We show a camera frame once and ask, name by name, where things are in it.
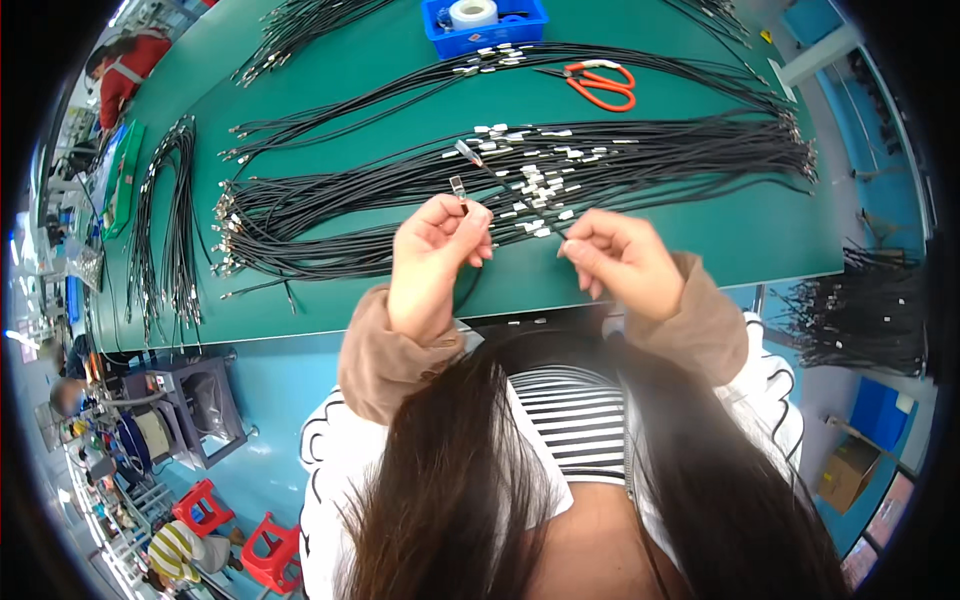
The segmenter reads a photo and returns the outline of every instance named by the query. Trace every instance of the blue crate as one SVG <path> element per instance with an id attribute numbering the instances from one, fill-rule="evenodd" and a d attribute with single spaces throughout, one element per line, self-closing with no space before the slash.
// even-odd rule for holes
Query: blue crate
<path id="1" fill-rule="evenodd" d="M 529 14 L 525 17 L 512 14 L 495 25 L 445 34 L 444 29 L 437 25 L 437 11 L 450 8 L 454 2 L 423 0 L 420 3 L 426 36 L 436 46 L 441 59 L 452 59 L 505 41 L 540 41 L 543 39 L 543 25 L 550 20 L 540 0 L 493 0 L 498 12 Z"/>

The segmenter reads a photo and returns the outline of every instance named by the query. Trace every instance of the black and white striped top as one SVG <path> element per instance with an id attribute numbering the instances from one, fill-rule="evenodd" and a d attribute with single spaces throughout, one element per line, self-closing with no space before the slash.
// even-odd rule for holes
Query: black and white striped top
<path id="1" fill-rule="evenodd" d="M 567 483 L 623 485 L 623 394 L 594 372 L 552 365 L 510 376 Z"/>

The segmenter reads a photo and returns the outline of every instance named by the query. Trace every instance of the red plastic stool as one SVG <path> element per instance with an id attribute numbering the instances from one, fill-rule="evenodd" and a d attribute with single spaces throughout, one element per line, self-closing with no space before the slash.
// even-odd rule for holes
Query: red plastic stool
<path id="1" fill-rule="evenodd" d="M 300 566 L 300 561 L 294 560 L 294 555 L 300 551 L 300 526 L 284 529 L 274 525 L 270 520 L 273 515 L 273 513 L 267 513 L 253 535 L 247 539 L 243 550 L 240 551 L 240 562 L 251 577 L 260 584 L 283 594 L 297 589 L 303 577 L 302 573 L 298 573 L 292 581 L 286 577 L 288 564 Z M 267 556 L 257 556 L 253 551 L 253 545 L 260 536 L 263 536 L 267 547 L 270 548 Z"/>
<path id="2" fill-rule="evenodd" d="M 182 521 L 190 531 L 201 538 L 235 517 L 232 510 L 220 508 L 217 501 L 213 499 L 212 492 L 213 483 L 209 479 L 198 481 L 171 511 L 177 520 Z M 194 506 L 198 506 L 204 513 L 199 521 L 194 520 L 193 515 L 190 514 L 190 509 Z"/>

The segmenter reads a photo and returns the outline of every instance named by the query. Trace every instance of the red jacket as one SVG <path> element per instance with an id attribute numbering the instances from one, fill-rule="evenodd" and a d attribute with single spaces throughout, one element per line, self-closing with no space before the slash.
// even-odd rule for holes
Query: red jacket
<path id="1" fill-rule="evenodd" d="M 120 64 L 146 79 L 154 66 L 170 50 L 173 44 L 169 39 L 153 36 L 137 36 L 136 46 L 132 52 L 120 57 Z M 107 60 L 107 67 L 114 60 Z M 100 127 L 108 130 L 116 125 L 120 115 L 120 101 L 129 100 L 139 87 L 123 73 L 117 70 L 108 71 L 100 81 Z"/>

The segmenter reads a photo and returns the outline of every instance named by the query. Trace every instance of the tape roll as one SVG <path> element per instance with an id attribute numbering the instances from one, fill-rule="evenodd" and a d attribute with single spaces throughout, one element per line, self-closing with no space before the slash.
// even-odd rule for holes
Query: tape roll
<path id="1" fill-rule="evenodd" d="M 450 7 L 450 21 L 453 22 L 453 31 L 461 32 L 464 29 L 495 25 L 499 19 L 493 0 L 457 0 Z"/>

